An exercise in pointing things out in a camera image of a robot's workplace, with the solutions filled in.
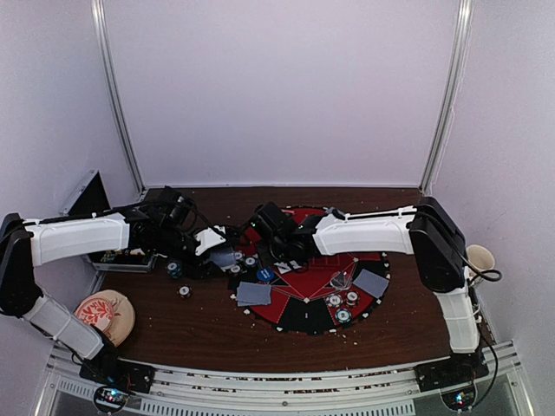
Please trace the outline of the green blue chip stack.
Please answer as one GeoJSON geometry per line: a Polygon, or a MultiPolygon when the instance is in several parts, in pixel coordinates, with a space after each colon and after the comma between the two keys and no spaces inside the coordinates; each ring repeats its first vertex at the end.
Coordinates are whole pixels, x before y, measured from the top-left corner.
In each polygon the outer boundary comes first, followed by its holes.
{"type": "Polygon", "coordinates": [[[183,276],[182,267],[177,262],[169,262],[166,265],[166,273],[172,279],[180,279],[183,276]]]}

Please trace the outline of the brown red chip stack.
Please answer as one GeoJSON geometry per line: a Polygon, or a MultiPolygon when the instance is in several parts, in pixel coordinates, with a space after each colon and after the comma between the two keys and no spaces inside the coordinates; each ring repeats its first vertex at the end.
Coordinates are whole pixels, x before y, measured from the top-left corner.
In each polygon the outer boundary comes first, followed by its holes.
{"type": "Polygon", "coordinates": [[[181,299],[188,299],[192,295],[192,289],[188,285],[180,286],[178,289],[178,295],[181,299]]]}

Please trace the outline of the grey cards seat two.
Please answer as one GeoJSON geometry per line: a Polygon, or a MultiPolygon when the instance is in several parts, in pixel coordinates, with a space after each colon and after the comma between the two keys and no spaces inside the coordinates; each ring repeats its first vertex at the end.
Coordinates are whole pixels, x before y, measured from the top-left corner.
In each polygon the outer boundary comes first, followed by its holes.
{"type": "Polygon", "coordinates": [[[241,282],[237,288],[238,306],[265,306],[271,304],[271,286],[241,282]]]}

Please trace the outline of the blue orange poker chip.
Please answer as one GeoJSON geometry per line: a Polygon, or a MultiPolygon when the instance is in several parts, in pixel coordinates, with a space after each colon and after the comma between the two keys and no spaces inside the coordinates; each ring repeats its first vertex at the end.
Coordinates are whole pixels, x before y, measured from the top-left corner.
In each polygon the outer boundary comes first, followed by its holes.
{"type": "Polygon", "coordinates": [[[325,298],[326,305],[329,308],[339,308],[343,304],[343,299],[338,294],[333,294],[325,298]]]}

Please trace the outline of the brown white poker chip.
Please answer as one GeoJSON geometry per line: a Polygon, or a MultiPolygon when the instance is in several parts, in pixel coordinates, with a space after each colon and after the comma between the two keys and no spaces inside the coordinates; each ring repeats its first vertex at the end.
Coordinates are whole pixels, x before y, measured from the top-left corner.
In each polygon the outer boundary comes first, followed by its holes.
{"type": "Polygon", "coordinates": [[[359,301],[360,301],[360,296],[356,291],[351,290],[351,291],[346,293],[346,295],[345,295],[345,304],[349,308],[354,308],[355,306],[357,306],[359,301]]]}

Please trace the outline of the green blue poker chip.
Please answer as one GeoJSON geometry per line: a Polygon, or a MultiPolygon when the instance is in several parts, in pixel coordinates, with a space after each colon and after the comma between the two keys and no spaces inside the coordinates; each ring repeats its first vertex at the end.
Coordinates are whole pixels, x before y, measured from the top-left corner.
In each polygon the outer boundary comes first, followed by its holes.
{"type": "Polygon", "coordinates": [[[352,314],[348,309],[338,309],[335,313],[335,319],[338,323],[348,323],[352,319],[352,314]]]}

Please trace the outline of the grey cards seat nine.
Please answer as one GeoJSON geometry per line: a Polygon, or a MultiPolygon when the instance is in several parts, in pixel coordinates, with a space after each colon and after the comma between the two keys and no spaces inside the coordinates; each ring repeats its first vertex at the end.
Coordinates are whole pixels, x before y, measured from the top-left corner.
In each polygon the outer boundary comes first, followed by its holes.
{"type": "Polygon", "coordinates": [[[389,279],[369,270],[362,269],[354,279],[353,284],[370,296],[380,298],[389,287],[389,279]]]}

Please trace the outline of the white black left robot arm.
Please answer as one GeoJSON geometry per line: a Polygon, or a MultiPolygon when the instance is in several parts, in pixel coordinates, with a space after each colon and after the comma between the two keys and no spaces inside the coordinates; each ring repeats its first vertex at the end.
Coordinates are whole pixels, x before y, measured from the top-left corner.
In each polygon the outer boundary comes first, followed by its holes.
{"type": "Polygon", "coordinates": [[[6,215],[1,224],[1,313],[29,322],[64,344],[107,385],[127,378],[114,344],[85,324],[35,279],[35,268],[69,257],[108,250],[153,250],[193,268],[227,240],[225,228],[207,223],[202,231],[183,228],[188,215],[203,219],[196,204],[171,187],[154,200],[100,213],[24,219],[6,215]]]}

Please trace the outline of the clear dealer button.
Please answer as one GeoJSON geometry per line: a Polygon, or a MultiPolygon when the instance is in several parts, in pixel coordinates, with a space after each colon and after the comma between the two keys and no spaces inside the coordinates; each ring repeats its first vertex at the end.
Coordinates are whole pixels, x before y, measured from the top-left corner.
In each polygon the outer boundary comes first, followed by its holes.
{"type": "Polygon", "coordinates": [[[330,279],[330,286],[337,290],[347,290],[351,286],[351,276],[346,272],[338,272],[330,279]]]}

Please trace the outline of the aluminium poker case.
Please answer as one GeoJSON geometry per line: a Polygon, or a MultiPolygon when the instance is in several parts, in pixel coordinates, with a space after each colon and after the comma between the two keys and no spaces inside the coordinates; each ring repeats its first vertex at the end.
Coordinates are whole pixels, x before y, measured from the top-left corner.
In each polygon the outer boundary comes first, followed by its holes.
{"type": "MultiPolygon", "coordinates": [[[[63,216],[77,214],[99,213],[110,208],[99,170],[90,170],[72,191],[62,206],[63,216]]],[[[136,250],[108,250],[84,255],[97,271],[150,273],[155,265],[155,255],[152,251],[136,250]]]]}

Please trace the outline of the beige ceramic mug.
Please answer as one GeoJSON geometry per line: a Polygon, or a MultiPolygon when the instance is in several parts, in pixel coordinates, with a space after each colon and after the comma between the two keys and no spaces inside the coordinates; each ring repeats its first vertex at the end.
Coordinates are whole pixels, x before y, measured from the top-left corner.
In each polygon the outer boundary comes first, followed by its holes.
{"type": "Polygon", "coordinates": [[[492,270],[495,266],[495,259],[491,251],[478,244],[467,246],[467,260],[480,272],[492,270]]]}

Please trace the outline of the aluminium front rail base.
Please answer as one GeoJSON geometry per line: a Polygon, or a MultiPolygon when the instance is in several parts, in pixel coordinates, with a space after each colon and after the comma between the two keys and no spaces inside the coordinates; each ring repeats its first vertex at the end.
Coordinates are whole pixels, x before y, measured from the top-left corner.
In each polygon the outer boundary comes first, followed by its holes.
{"type": "MultiPolygon", "coordinates": [[[[490,374],[477,378],[478,406],[451,410],[447,400],[472,385],[424,391],[415,368],[421,361],[388,367],[320,373],[234,373],[150,364],[149,393],[136,393],[114,415],[540,415],[512,341],[484,348],[490,374]]],[[[66,348],[54,347],[30,415],[103,415],[93,404],[96,388],[79,377],[66,348]]]]}

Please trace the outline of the right aluminium frame post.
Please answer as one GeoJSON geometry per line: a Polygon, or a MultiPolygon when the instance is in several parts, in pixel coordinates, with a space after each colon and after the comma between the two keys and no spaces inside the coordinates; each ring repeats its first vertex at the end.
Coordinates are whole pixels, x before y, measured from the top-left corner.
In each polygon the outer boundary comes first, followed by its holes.
{"type": "Polygon", "coordinates": [[[430,195],[432,193],[434,182],[437,179],[441,162],[447,149],[447,142],[454,120],[454,104],[464,77],[472,18],[473,1],[460,0],[446,85],[428,159],[419,185],[423,195],[430,195]]]}

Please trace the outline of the aluminium frame post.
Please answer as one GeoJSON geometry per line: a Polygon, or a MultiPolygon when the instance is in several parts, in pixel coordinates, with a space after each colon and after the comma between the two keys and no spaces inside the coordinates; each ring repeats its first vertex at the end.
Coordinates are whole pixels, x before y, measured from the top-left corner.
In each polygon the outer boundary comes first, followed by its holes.
{"type": "Polygon", "coordinates": [[[129,135],[127,121],[122,106],[120,91],[117,84],[114,60],[110,48],[108,23],[106,19],[105,2],[102,0],[91,1],[91,11],[95,33],[100,50],[103,71],[108,88],[108,99],[114,116],[116,132],[121,143],[124,159],[131,173],[134,188],[142,194],[146,187],[140,174],[140,168],[129,135]]]}
{"type": "Polygon", "coordinates": [[[447,142],[454,120],[454,104],[464,77],[472,18],[473,1],[460,0],[446,85],[428,159],[419,185],[423,195],[430,195],[432,193],[434,182],[437,179],[441,162],[447,149],[447,142]]]}

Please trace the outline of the left aluminium frame post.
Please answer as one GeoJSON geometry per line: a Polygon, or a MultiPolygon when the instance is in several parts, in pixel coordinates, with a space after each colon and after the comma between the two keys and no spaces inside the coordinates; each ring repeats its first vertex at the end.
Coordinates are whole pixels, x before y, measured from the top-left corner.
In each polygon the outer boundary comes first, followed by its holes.
{"type": "Polygon", "coordinates": [[[91,1],[91,11],[95,33],[100,50],[103,71],[108,88],[108,99],[114,116],[116,132],[121,143],[124,159],[131,173],[134,188],[142,194],[146,187],[140,174],[140,168],[129,135],[127,121],[122,106],[120,91],[117,84],[114,60],[110,48],[108,23],[106,19],[105,2],[102,0],[91,1]]]}

